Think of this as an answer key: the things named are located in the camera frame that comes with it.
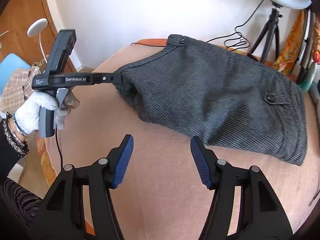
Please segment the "left forearm black sleeve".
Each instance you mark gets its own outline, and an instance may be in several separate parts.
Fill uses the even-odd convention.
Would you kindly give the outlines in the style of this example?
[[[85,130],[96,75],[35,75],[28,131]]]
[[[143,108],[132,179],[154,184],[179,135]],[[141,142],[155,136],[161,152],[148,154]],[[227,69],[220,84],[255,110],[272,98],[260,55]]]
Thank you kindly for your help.
[[[7,113],[6,117],[1,120],[1,152],[0,152],[0,172],[1,184],[6,180],[9,172],[14,165],[29,153],[26,142],[18,143],[11,133],[9,119],[11,114]]]

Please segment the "left hand white glove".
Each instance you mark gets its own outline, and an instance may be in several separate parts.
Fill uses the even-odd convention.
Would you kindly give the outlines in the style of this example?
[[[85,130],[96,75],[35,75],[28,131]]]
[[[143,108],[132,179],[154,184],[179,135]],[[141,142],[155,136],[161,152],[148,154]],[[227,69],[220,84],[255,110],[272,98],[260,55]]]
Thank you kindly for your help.
[[[63,89],[59,94],[65,93],[62,103],[54,96],[45,92],[33,92],[26,102],[18,108],[9,120],[10,128],[20,140],[25,140],[33,131],[42,131],[46,137],[55,128],[62,130],[65,118],[80,106],[80,101],[71,90]]]

